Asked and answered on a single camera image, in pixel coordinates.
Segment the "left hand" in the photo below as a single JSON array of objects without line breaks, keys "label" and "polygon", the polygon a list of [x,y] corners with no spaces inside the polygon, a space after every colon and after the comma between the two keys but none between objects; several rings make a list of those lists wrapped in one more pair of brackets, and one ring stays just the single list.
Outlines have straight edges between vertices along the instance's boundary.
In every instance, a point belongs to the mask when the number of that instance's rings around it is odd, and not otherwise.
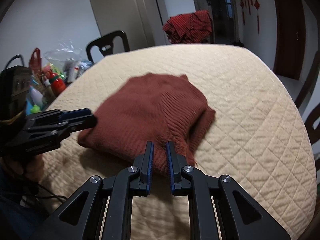
[{"label": "left hand", "polygon": [[9,167],[19,175],[24,175],[30,180],[40,181],[44,174],[43,155],[36,155],[23,161],[11,161]]}]

